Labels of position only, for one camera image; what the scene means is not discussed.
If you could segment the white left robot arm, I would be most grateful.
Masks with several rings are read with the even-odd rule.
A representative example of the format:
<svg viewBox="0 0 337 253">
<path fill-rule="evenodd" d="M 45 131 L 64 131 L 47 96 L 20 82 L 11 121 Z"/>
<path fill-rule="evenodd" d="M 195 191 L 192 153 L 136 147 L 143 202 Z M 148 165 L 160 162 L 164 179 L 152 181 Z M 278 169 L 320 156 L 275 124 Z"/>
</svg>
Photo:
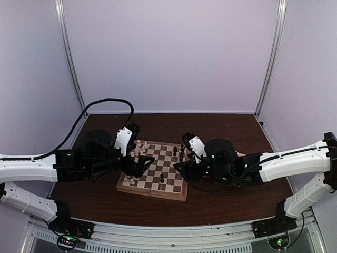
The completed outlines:
<svg viewBox="0 0 337 253">
<path fill-rule="evenodd" d="M 105 130 L 93 130 L 85 135 L 84 144 L 74 150 L 56 149 L 36 157 L 1 156 L 1 202 L 28 212 L 46 222 L 54 223 L 64 234 L 71 234 L 76 223 L 68 205 L 44 199 L 19 188 L 16 181 L 95 182 L 112 171 L 122 170 L 127 176 L 139 178 L 154 162 L 154 157 L 130 153 L 137 144 L 140 126 L 131 123 L 118 130 L 116 137 Z"/>
</svg>

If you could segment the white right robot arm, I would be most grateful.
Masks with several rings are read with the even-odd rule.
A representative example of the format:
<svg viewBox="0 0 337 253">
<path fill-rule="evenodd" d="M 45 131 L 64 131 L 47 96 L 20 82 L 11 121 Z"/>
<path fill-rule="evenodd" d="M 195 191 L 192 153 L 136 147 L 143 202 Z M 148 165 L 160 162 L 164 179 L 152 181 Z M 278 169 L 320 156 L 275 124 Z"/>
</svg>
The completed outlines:
<svg viewBox="0 0 337 253">
<path fill-rule="evenodd" d="M 325 193 L 336 190 L 336 136 L 332 132 L 306 147 L 249 155 L 239 154 L 231 141 L 221 138 L 203 143 L 188 132 L 182 140 L 181 149 L 188 150 L 188 160 L 179 158 L 174 168 L 188 183 L 210 177 L 223 182 L 223 189 L 229 190 L 297 174 L 315 174 L 300 191 L 277 205 L 276 217 L 270 221 L 273 232 L 282 232 L 291 219 L 296 219 Z"/>
</svg>

